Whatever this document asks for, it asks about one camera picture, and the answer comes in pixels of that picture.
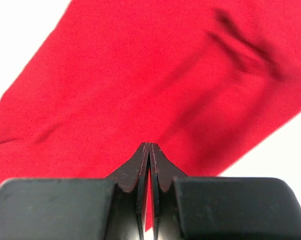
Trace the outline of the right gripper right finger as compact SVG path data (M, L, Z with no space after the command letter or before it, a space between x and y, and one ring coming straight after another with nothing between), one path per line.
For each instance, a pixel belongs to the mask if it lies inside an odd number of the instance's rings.
M301 206L272 177L188 176L149 148L156 240L301 240Z

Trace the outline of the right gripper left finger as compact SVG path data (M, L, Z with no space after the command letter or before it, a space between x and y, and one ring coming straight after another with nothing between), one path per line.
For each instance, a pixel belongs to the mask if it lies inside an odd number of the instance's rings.
M0 185L0 240L142 240L148 142L105 178L11 178Z

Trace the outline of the red t-shirt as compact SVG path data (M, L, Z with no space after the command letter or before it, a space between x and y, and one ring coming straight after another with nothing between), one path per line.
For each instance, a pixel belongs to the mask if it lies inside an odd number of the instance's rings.
M301 111L301 0L73 0L0 100L0 183L143 142L216 176Z

